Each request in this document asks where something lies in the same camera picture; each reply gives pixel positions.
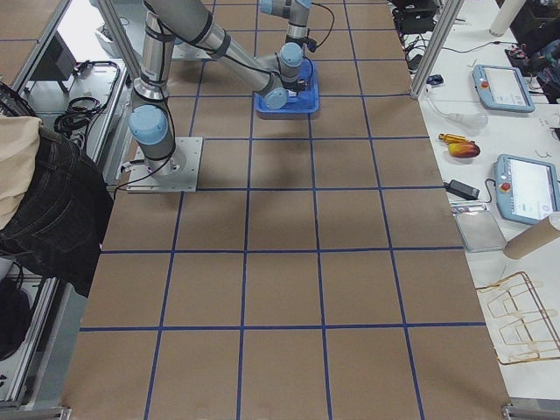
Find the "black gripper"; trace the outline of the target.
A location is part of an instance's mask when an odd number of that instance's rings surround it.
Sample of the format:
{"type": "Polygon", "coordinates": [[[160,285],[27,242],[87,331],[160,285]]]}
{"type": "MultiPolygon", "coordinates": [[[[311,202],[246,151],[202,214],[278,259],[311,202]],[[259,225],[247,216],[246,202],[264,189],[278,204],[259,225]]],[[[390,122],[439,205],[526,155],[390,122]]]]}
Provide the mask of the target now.
{"type": "Polygon", "coordinates": [[[309,37],[304,37],[302,38],[302,42],[309,52],[316,51],[316,41],[314,39],[309,37]]]}
{"type": "Polygon", "coordinates": [[[308,86],[308,80],[302,78],[295,78],[294,80],[288,80],[286,82],[286,89],[294,94],[299,94],[305,91],[308,86]]]}

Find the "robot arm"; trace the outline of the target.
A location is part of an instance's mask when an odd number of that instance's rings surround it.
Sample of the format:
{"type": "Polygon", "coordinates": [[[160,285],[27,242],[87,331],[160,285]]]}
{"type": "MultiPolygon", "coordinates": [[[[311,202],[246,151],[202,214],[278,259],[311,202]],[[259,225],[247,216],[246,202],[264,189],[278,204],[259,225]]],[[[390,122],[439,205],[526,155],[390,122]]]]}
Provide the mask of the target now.
{"type": "Polygon", "coordinates": [[[317,42],[309,37],[308,29],[311,0],[261,0],[259,8],[261,13],[287,20],[286,43],[295,43],[311,53],[316,51],[317,42]]]}
{"type": "Polygon", "coordinates": [[[147,1],[142,63],[133,80],[129,131],[143,153],[149,175],[173,176],[186,164],[175,138],[168,105],[168,80],[175,46],[191,60],[221,63],[259,95],[267,108],[285,106],[305,84],[298,78],[304,59],[312,4],[309,1],[261,1],[261,12],[288,22],[280,51],[263,57],[248,53],[215,21],[200,1],[147,1]]]}

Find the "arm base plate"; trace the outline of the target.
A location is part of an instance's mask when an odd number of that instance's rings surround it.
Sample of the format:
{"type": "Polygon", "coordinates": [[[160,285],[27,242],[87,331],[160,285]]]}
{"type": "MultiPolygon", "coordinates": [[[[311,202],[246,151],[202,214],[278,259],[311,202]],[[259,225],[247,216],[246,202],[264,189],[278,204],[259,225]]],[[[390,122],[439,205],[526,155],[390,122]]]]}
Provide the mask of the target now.
{"type": "Polygon", "coordinates": [[[179,136],[171,159],[162,169],[152,174],[162,163],[146,160],[139,146],[135,159],[140,164],[132,166],[128,193],[194,193],[197,189],[200,159],[203,148],[201,136],[179,136]]]}
{"type": "Polygon", "coordinates": [[[182,61],[206,61],[212,60],[204,50],[187,44],[185,41],[176,38],[174,41],[172,60],[182,61]]]}

